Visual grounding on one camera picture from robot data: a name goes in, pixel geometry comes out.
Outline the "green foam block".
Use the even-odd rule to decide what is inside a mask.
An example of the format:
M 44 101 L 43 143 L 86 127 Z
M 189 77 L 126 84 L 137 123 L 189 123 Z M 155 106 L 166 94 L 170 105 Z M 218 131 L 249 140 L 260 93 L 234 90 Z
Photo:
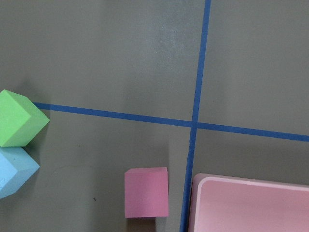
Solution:
M 49 122 L 27 97 L 8 90 L 0 92 L 0 146 L 26 146 Z

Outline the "pink plastic bin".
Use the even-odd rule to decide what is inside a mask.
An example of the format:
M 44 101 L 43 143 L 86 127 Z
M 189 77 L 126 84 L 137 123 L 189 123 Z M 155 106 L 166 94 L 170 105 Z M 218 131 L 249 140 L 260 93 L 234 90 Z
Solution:
M 309 188 L 304 185 L 197 174 L 190 232 L 307 232 Z

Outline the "pink foam block near bin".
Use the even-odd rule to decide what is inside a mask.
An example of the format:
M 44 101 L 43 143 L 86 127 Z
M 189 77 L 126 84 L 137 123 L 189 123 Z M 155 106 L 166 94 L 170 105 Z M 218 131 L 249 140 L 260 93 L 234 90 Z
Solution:
M 169 216 L 166 167 L 134 168 L 125 172 L 125 217 Z

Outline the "blue foam block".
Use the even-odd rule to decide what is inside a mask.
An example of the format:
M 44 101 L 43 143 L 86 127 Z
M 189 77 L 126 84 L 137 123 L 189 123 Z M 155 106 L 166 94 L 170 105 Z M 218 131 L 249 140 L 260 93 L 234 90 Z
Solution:
M 0 149 L 0 197 L 16 193 L 39 169 L 39 164 L 21 147 Z

